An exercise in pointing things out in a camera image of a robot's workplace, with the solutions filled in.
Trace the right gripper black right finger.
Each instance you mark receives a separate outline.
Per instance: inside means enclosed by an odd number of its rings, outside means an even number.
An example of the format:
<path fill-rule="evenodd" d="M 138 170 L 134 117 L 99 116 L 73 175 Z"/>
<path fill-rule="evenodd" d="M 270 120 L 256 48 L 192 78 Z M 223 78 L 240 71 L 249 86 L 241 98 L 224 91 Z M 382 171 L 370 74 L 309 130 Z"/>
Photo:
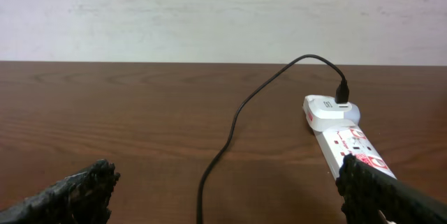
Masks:
<path fill-rule="evenodd" d="M 446 224 L 446 205 L 349 154 L 335 184 L 348 224 Z"/>

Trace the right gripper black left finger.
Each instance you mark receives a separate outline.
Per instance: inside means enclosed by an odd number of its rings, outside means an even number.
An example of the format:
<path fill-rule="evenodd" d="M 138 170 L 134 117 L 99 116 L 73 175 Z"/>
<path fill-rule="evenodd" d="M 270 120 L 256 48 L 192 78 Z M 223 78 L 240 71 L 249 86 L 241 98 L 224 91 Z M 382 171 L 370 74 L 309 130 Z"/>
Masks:
<path fill-rule="evenodd" d="M 1 211 L 3 224 L 106 224 L 120 178 L 115 164 L 98 160 L 32 197 Z"/>

